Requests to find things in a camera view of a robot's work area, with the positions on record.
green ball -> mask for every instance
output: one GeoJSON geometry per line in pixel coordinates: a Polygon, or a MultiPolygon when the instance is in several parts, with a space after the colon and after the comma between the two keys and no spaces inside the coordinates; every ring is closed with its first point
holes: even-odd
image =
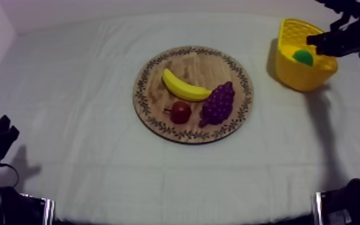
{"type": "Polygon", "coordinates": [[[309,66],[313,66],[314,58],[311,53],[307,50],[301,49],[296,51],[293,55],[293,58],[301,63],[304,63],[309,66]]]}

banana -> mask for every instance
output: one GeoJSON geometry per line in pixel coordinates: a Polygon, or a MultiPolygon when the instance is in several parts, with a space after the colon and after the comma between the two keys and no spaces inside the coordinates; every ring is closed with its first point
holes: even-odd
{"type": "Polygon", "coordinates": [[[178,79],[170,70],[164,69],[162,80],[175,96],[190,102],[200,102],[210,95],[211,91],[193,86],[178,79]]]}

grape bunch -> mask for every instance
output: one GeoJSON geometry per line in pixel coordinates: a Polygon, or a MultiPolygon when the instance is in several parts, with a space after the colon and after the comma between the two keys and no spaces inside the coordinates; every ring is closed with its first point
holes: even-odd
{"type": "Polygon", "coordinates": [[[203,128],[208,124],[218,125],[229,118],[233,110],[233,100],[234,90],[230,81],[215,88],[202,106],[199,127],[203,128]]]}

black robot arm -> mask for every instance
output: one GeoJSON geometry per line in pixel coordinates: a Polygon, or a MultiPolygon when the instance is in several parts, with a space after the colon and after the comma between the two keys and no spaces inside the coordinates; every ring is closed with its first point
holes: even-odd
{"type": "Polygon", "coordinates": [[[317,46],[317,54],[342,57],[351,53],[359,53],[360,57],[360,2],[356,0],[316,0],[325,4],[342,18],[331,24],[331,31],[319,35],[308,36],[307,44],[317,46]],[[346,29],[341,29],[349,22],[350,17],[357,19],[346,29]]]}

toy fruit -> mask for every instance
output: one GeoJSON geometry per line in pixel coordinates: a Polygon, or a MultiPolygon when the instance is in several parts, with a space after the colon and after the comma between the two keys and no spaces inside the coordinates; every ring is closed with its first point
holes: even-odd
{"type": "Polygon", "coordinates": [[[164,110],[170,112],[170,120],[175,124],[183,124],[190,119],[191,108],[185,102],[175,102],[171,110],[164,110]]]}
{"type": "Polygon", "coordinates": [[[197,87],[178,79],[170,70],[164,69],[163,82],[175,96],[190,102],[200,102],[210,95],[211,91],[197,87]]]}
{"type": "Polygon", "coordinates": [[[314,59],[311,53],[307,50],[301,49],[299,51],[296,51],[293,55],[293,58],[301,63],[304,63],[309,66],[313,66],[314,59]]]}
{"type": "Polygon", "coordinates": [[[199,127],[203,128],[208,124],[218,125],[228,119],[233,110],[233,100],[233,84],[228,81],[219,85],[202,106],[199,127]]]}

